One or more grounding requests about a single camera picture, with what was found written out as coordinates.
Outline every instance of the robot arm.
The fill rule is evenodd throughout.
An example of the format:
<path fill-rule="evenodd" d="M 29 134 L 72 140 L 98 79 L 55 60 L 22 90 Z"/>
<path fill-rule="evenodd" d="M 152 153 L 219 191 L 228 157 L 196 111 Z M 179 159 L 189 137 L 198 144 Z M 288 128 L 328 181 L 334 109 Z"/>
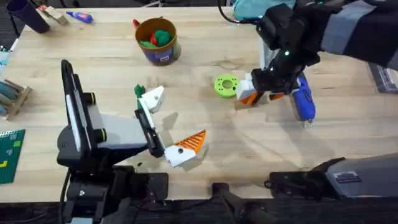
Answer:
<path fill-rule="evenodd" d="M 238 99 L 253 90 L 257 100 L 265 91 L 291 94 L 304 68 L 320 61 L 319 51 L 398 69 L 397 18 L 398 2 L 394 0 L 378 2 L 378 6 L 363 0 L 349 4 L 331 0 L 294 10 L 285 4 L 269 8 L 256 22 L 256 30 L 270 50 L 279 52 L 265 69 L 251 72 Z"/>
<path fill-rule="evenodd" d="M 397 1 L 352 2 L 330 16 L 321 49 L 398 70 L 397 19 Z"/>

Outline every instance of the teal object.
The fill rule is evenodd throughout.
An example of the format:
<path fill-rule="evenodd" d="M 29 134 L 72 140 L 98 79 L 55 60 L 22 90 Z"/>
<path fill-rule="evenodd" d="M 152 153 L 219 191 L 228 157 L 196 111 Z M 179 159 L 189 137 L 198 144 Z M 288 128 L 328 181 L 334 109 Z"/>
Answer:
<path fill-rule="evenodd" d="M 25 130 L 0 133 L 0 184 L 14 181 Z"/>
<path fill-rule="evenodd" d="M 173 35 L 164 30 L 157 30 L 155 32 L 155 39 L 157 41 L 157 46 L 163 47 L 172 41 Z"/>
<path fill-rule="evenodd" d="M 17 95 L 15 94 L 14 90 L 9 87 L 9 85 L 0 82 L 0 93 L 9 98 L 10 100 L 16 100 Z"/>
<path fill-rule="evenodd" d="M 0 114 L 1 115 L 6 115 L 7 114 L 6 109 L 3 106 L 1 106 L 1 105 L 0 105 Z"/>
<path fill-rule="evenodd" d="M 234 16 L 239 21 L 257 18 L 263 16 L 268 8 L 282 3 L 293 9 L 295 0 L 236 0 L 233 5 Z"/>

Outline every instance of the red object in cup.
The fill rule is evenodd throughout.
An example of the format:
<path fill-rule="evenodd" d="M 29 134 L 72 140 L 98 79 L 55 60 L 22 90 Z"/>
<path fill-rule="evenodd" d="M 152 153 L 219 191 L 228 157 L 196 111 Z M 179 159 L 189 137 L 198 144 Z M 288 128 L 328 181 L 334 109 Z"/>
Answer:
<path fill-rule="evenodd" d="M 155 39 L 155 32 L 152 33 L 149 42 L 157 46 L 157 41 Z"/>

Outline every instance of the green gear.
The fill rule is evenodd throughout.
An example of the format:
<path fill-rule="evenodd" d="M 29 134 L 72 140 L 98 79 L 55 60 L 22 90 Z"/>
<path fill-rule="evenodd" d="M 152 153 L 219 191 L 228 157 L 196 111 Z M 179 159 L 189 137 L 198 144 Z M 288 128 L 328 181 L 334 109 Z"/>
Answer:
<path fill-rule="evenodd" d="M 229 98 L 236 95 L 236 87 L 239 83 L 238 78 L 232 74 L 219 75 L 214 81 L 214 89 L 224 98 Z"/>

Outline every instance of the green toy piece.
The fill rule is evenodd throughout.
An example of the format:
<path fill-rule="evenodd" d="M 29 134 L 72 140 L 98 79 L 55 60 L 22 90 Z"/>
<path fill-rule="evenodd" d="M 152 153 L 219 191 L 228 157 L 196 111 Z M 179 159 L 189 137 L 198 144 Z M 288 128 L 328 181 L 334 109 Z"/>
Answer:
<path fill-rule="evenodd" d="M 145 93 L 145 87 L 144 86 L 140 86 L 139 84 L 136 85 L 136 87 L 134 87 L 134 92 L 137 96 L 137 109 L 142 109 L 141 104 L 139 103 L 139 98 L 142 97 L 142 95 Z"/>
<path fill-rule="evenodd" d="M 214 81 L 214 89 L 216 92 L 224 98 L 229 98 L 236 95 L 236 86 L 239 80 L 232 74 L 219 75 Z"/>
<path fill-rule="evenodd" d="M 0 184 L 13 183 L 25 130 L 0 133 Z"/>
<path fill-rule="evenodd" d="M 143 45 L 144 47 L 147 47 L 147 48 L 151 48 L 151 49 L 153 49 L 153 48 L 157 48 L 157 46 L 156 45 L 154 45 L 154 44 L 152 44 L 151 42 L 148 42 L 148 41 L 140 41 L 139 42 L 141 45 Z"/>
<path fill-rule="evenodd" d="M 157 41 L 158 47 L 163 47 L 167 45 L 168 43 L 170 43 L 170 41 L 172 41 L 173 38 L 174 36 L 167 31 L 157 30 L 155 32 L 155 39 Z"/>

